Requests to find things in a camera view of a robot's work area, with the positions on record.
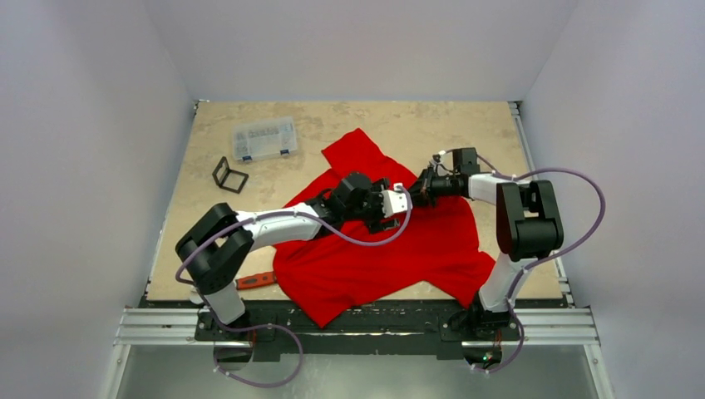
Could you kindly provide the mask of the red t-shirt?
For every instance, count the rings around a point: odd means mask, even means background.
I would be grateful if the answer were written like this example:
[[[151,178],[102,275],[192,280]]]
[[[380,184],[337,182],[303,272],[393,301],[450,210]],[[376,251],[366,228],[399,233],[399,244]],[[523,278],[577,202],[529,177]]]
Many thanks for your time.
[[[335,187],[351,172],[361,172],[372,181],[389,178],[407,188],[416,180],[359,128],[321,152],[329,168],[284,207]],[[462,197],[441,198],[436,207],[413,206],[407,229],[383,246],[363,247],[329,235],[274,247],[273,269],[279,287],[321,328],[352,306],[421,281],[467,308],[495,264],[480,250],[475,217]]]

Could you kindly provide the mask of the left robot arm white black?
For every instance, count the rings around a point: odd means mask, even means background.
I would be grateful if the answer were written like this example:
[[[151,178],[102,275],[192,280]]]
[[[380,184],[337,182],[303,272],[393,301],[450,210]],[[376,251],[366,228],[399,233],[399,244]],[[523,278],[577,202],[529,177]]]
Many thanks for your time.
[[[263,247],[293,241],[311,241],[336,235],[349,243],[370,246],[342,232],[348,222],[362,222],[372,234],[394,229],[388,244],[406,229],[412,198],[402,184],[387,178],[371,181],[351,173],[337,186],[311,199],[282,209],[235,211],[226,203],[212,206],[178,241],[175,252],[181,265],[175,278],[189,284],[212,312],[215,328],[226,339],[247,332],[248,318],[235,277],[248,255]]]

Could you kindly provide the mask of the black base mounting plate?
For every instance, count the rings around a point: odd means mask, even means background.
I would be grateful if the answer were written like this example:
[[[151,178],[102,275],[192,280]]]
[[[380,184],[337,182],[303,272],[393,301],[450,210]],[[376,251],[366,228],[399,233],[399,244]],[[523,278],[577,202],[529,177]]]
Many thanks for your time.
[[[494,366],[503,346],[520,336],[515,318],[501,328],[474,328],[468,310],[454,300],[382,300],[350,308],[319,327],[288,300],[248,300],[244,316],[227,329],[210,312],[197,313],[195,340],[219,347],[251,345],[256,362],[284,354],[424,355]]]

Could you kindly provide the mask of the clear plastic organizer box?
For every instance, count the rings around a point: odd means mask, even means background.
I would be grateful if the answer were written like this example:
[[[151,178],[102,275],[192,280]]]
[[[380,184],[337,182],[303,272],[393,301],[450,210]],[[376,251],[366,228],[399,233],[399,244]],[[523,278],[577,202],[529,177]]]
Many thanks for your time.
[[[298,152],[298,135],[292,116],[236,125],[232,154],[239,162],[290,156]]]

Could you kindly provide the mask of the red handled adjustable wrench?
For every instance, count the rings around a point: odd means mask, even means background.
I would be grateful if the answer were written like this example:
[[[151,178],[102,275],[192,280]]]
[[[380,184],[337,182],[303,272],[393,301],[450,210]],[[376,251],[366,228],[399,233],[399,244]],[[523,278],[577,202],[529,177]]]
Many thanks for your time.
[[[237,278],[235,283],[238,290],[248,290],[275,285],[277,284],[277,278],[274,271],[269,271]]]

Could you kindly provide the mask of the black square frame stand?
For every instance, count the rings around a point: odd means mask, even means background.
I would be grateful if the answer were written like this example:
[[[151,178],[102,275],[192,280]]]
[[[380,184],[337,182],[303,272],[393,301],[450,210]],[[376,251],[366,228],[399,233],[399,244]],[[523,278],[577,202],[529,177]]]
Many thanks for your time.
[[[237,195],[243,191],[249,180],[249,174],[234,170],[229,166],[226,156],[219,159],[211,175],[218,188]]]

